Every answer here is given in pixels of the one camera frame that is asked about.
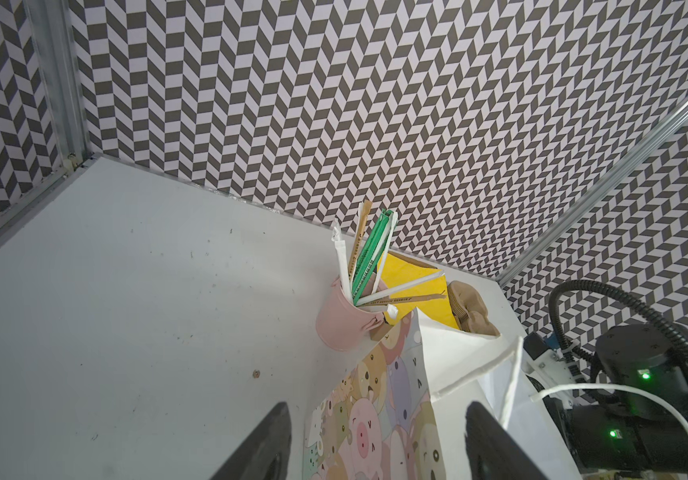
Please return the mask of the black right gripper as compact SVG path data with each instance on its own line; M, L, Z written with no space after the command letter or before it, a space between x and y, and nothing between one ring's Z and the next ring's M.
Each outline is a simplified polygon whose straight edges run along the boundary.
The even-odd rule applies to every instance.
M593 374L645 390L688 421L688 368L659 332L607 332L589 357ZM638 394L603 392L582 404L559 392L544 404L580 472L688 473L688 436L657 403Z

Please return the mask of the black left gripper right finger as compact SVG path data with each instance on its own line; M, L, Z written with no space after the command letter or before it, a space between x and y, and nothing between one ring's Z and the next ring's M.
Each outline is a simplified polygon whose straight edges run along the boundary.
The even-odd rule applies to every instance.
M547 480L494 416L477 401L466 410L465 446L473 479Z

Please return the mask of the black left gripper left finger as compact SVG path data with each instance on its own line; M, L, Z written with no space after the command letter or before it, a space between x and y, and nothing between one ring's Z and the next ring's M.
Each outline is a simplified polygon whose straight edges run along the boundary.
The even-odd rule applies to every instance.
M211 480L282 480L287 477L292 445L291 415L278 402Z

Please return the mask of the white patterned gift bag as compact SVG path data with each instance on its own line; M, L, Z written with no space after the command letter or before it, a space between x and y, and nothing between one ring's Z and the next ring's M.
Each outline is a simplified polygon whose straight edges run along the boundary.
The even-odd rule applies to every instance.
M415 310L350 352L306 420L305 479L469 479L466 410L480 402L549 479L579 469L524 370L521 336L447 327Z

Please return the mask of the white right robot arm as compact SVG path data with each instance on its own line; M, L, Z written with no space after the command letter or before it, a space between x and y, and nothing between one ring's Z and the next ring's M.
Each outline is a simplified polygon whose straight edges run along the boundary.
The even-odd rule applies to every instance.
M590 292L617 301L642 318L600 335L591 351L566 335L559 318L564 295ZM590 385L605 375L602 388L561 391L544 403L583 474L688 473L688 435L655 397L688 421L688 332L635 296L597 281L571 280L548 299L553 334L524 341L525 370L538 390L568 383Z

